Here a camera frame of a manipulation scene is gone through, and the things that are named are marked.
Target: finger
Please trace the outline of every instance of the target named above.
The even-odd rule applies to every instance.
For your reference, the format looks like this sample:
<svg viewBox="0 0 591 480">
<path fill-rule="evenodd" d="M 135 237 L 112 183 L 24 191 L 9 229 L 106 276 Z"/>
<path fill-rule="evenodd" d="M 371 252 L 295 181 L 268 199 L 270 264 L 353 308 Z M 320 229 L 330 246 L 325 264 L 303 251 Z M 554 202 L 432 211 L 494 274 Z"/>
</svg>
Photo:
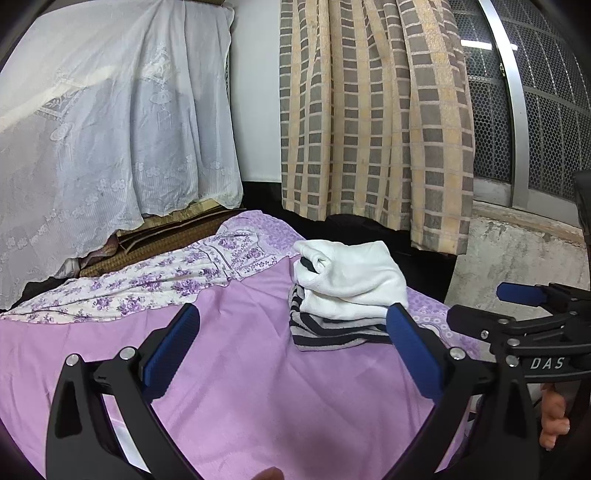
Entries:
<svg viewBox="0 0 591 480">
<path fill-rule="evenodd" d="M 283 476 L 283 472 L 281 470 L 272 466 L 271 468 L 259 473 L 252 480 L 285 480 L 285 477 Z"/>
<path fill-rule="evenodd" d="M 570 430 L 568 419 L 551 419 L 542 416 L 542 429 L 550 435 L 566 435 Z"/>
<path fill-rule="evenodd" d="M 540 446 L 546 450 L 551 450 L 556 445 L 556 435 L 550 435 L 549 433 L 542 432 L 540 434 Z"/>
<path fill-rule="evenodd" d="M 542 414 L 549 415 L 554 419 L 564 418 L 566 411 L 566 400 L 555 391 L 546 390 L 542 396 Z"/>
</svg>

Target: checkered beige curtain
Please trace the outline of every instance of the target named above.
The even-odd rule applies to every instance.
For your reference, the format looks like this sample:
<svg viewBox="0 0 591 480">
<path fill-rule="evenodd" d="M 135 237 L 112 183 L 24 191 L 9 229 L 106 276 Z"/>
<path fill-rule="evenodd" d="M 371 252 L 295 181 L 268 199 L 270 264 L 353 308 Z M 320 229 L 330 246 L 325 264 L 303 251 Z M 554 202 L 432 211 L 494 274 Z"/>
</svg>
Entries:
<svg viewBox="0 0 591 480">
<path fill-rule="evenodd" d="M 446 0 L 282 0 L 284 207 L 466 252 L 474 134 Z"/>
</svg>

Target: concrete wall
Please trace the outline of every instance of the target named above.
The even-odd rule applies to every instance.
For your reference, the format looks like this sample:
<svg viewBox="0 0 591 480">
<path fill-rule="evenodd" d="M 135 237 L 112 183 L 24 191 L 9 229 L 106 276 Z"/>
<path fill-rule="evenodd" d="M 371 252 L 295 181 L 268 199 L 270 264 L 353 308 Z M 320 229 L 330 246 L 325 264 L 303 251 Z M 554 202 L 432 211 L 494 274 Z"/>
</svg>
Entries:
<svg viewBox="0 0 591 480">
<path fill-rule="evenodd" d="M 280 0 L 229 0 L 230 106 L 243 181 L 281 181 Z"/>
<path fill-rule="evenodd" d="M 541 308 L 496 298 L 499 283 L 562 283 L 589 288 L 589 264 L 580 229 L 537 215 L 475 202 L 468 252 L 457 259 L 446 304 L 516 317 L 541 317 Z"/>
</svg>

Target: screw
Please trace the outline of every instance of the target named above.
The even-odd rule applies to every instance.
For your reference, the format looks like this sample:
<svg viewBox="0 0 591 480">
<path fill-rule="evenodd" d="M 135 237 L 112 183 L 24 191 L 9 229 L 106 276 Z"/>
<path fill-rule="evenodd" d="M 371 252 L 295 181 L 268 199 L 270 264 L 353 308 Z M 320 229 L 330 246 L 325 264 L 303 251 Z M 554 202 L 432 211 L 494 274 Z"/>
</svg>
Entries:
<svg viewBox="0 0 591 480">
<path fill-rule="evenodd" d="M 507 355 L 505 357 L 505 362 L 507 362 L 507 365 L 510 367 L 517 367 L 517 365 L 519 365 L 519 359 L 515 355 Z"/>
<path fill-rule="evenodd" d="M 133 348 L 132 346 L 126 346 L 125 348 L 123 348 L 119 352 L 119 356 L 123 360 L 130 360 L 134 357 L 134 355 L 135 355 L 135 348 Z"/>
<path fill-rule="evenodd" d="M 68 355 L 68 358 L 66 358 L 66 365 L 68 367 L 73 367 L 78 363 L 78 360 L 80 360 L 80 357 L 75 353 Z"/>
<path fill-rule="evenodd" d="M 466 352 L 457 346 L 449 350 L 449 355 L 454 360 L 464 360 L 466 358 Z"/>
</svg>

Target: white folded towel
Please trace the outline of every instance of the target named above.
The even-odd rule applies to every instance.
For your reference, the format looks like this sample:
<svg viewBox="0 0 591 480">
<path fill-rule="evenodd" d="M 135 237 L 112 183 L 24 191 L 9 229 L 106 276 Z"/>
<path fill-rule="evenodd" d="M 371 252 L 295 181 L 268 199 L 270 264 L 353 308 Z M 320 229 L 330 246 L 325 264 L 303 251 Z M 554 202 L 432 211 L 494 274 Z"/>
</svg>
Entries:
<svg viewBox="0 0 591 480">
<path fill-rule="evenodd" d="M 310 260 L 315 272 L 298 260 L 295 282 L 304 289 L 302 312 L 330 320 L 386 318 L 388 307 L 408 307 L 404 275 L 382 241 L 344 245 L 328 240 L 303 240 L 294 249 Z"/>
</svg>

